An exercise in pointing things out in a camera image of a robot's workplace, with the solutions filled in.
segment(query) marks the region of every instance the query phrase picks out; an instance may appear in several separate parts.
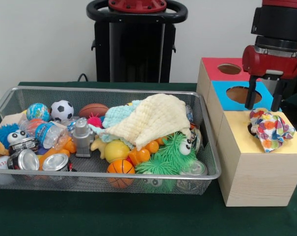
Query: green fuzzy toy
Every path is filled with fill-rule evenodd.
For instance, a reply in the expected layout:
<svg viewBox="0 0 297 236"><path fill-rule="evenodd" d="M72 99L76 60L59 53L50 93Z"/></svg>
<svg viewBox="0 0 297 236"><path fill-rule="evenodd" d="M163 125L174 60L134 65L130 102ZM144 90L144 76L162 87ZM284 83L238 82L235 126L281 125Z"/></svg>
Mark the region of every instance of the green fuzzy toy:
<svg viewBox="0 0 297 236"><path fill-rule="evenodd" d="M135 167L139 174L154 174L154 175L176 175L176 170L171 163L157 158L158 154L151 157L149 161L142 162ZM173 179L139 179L138 184L148 193L170 193L176 181Z"/></svg>
<svg viewBox="0 0 297 236"><path fill-rule="evenodd" d="M167 138L168 140L164 140L164 146L157 152L156 158L169 162L178 175L182 170L189 169L190 165L197 160L195 149L192 148L191 141L182 133L176 132Z"/></svg>

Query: metal basket rim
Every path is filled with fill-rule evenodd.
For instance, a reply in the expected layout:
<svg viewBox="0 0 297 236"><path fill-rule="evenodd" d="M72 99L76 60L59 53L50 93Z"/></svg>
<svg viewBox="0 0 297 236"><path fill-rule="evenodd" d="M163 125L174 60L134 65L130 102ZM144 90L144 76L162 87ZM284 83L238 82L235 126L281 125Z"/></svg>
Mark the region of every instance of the metal basket rim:
<svg viewBox="0 0 297 236"><path fill-rule="evenodd" d="M193 95L200 100L203 118L206 125L206 132L210 142L210 148L213 153L216 173L210 176L182 176L182 175L144 175L144 174L116 174L116 173L100 173L100 172L58 172L58 171L25 171L25 170L0 170L0 174L11 175L34 175L34 176L68 176L68 177L114 177L114 178L149 178L149 179L191 179L191 180L212 180L217 179L221 175L221 166L217 153L216 146L214 145L214 138L211 135L212 129L208 118L205 100L202 95L193 91L164 91L164 90L136 90L136 89L106 89L106 88L70 88L70 87L40 87L40 86L16 86L9 89L0 100L0 108L3 103L10 97L11 93L21 89L32 90L61 90L61 91L100 91L100 92L129 92L129 93L165 93L165 94L185 94Z"/></svg>

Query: shape sorter box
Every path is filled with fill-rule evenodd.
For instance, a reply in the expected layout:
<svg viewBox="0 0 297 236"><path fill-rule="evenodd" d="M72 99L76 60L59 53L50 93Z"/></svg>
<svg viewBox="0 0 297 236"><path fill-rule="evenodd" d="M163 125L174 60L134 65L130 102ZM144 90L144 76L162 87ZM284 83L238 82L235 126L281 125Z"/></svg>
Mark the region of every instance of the shape sorter box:
<svg viewBox="0 0 297 236"><path fill-rule="evenodd" d="M202 58L197 92L205 102L211 87L211 81L249 81L250 75L242 69L242 58Z"/></svg>
<svg viewBox="0 0 297 236"><path fill-rule="evenodd" d="M250 111L225 111L217 150L218 179L227 207L287 206L297 185L297 132L279 149L265 153L247 126ZM279 115L291 125L282 112Z"/></svg>
<svg viewBox="0 0 297 236"><path fill-rule="evenodd" d="M249 74L242 70L242 59L203 58L200 65L197 92L202 94L217 142L223 111L245 111ZM265 85L256 84L258 92L255 108L270 110L272 95Z"/></svg>

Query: wire mesh basket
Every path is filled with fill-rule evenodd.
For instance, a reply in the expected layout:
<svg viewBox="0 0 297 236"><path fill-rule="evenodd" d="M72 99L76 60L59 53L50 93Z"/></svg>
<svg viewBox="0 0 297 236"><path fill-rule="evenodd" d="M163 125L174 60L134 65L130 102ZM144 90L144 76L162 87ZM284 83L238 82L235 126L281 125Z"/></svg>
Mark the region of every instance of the wire mesh basket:
<svg viewBox="0 0 297 236"><path fill-rule="evenodd" d="M0 122L6 115L20 113L33 103L50 106L55 101L66 99L74 106L77 115L82 107L90 103L114 107L156 93L172 94L192 107L194 123L200 127L203 136L197 158L206 165L207 176L106 173L109 164L100 159L100 153L95 151L91 158L70 157L77 172L0 170L0 178L8 180L8 184L0 185L0 189L202 195L211 181L220 176L221 167L204 99L195 92L20 86L9 90L1 99ZM126 182L127 187L112 185L115 180Z"/></svg>

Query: colorful polka dot cloth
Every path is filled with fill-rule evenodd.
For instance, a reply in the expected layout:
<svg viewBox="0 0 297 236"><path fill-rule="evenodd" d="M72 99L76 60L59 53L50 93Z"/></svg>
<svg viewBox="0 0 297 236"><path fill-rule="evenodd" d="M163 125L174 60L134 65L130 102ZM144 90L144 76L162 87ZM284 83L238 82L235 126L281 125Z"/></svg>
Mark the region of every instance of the colorful polka dot cloth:
<svg viewBox="0 0 297 236"><path fill-rule="evenodd" d="M251 132L261 141L265 152L281 147L285 139L292 139L296 132L280 116L272 115L264 108L251 111L250 120Z"/></svg>

